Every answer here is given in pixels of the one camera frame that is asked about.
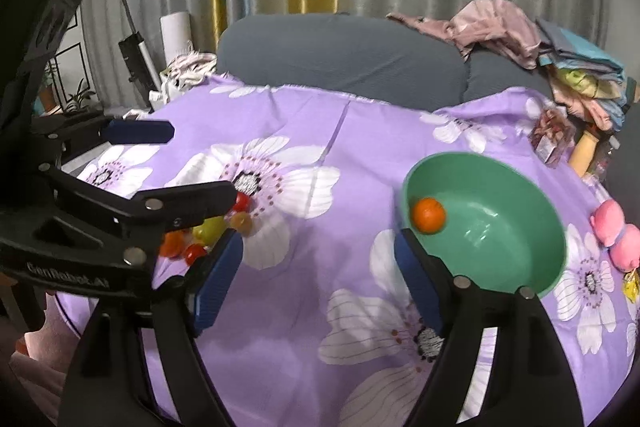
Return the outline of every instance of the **paper towel roll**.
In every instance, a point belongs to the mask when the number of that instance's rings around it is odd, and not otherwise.
[[[188,12],[176,12],[160,17],[164,59],[167,66],[180,54],[191,49],[191,22]]]

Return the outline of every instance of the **screw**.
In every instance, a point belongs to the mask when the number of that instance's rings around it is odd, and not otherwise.
[[[527,301],[530,301],[533,297],[536,296],[535,292],[528,286],[523,286],[518,290],[518,292],[523,298],[527,299]]]
[[[466,290],[471,286],[471,280],[464,275],[456,275],[453,277],[453,284],[456,288],[460,288],[461,290]]]
[[[156,200],[156,198],[151,198],[150,200],[145,201],[145,206],[149,210],[160,210],[164,204],[162,204],[162,201]]]
[[[129,266],[141,266],[145,264],[146,253],[142,248],[129,247],[124,251],[122,258]]]

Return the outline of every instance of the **pink toy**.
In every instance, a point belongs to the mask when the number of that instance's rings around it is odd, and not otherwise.
[[[593,232],[609,248],[611,262],[622,272],[640,266],[640,230],[625,224],[625,214],[614,200],[599,206],[590,218]]]

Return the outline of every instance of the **green plastic basin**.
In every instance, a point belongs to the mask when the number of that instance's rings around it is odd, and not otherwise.
[[[444,206],[447,221],[423,234],[411,208],[429,197]],[[542,297],[564,269],[564,229],[553,205],[510,166],[486,156],[443,153],[420,161],[404,180],[401,212],[429,254],[481,288],[512,293],[526,285]]]

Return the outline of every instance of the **purple tablecloth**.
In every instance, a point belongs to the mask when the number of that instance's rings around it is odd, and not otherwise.
[[[532,152],[527,133],[543,103],[513,88],[429,114],[214,76],[154,115],[174,124],[171,143],[113,147],[81,177],[124,197],[241,178],[255,191],[255,229],[216,324],[197,340],[231,416],[240,427],[397,427],[431,368],[393,257],[399,188],[416,162],[438,152],[508,163],[544,190],[566,229],[566,270],[542,301],[588,423],[626,377],[636,306],[591,233],[594,190],[565,162],[549,169]],[[185,271],[183,261],[161,259],[156,285]],[[61,298],[84,327],[94,303]],[[175,417],[153,335],[144,340],[158,402]],[[494,345],[495,330],[486,330],[461,418],[478,413]]]

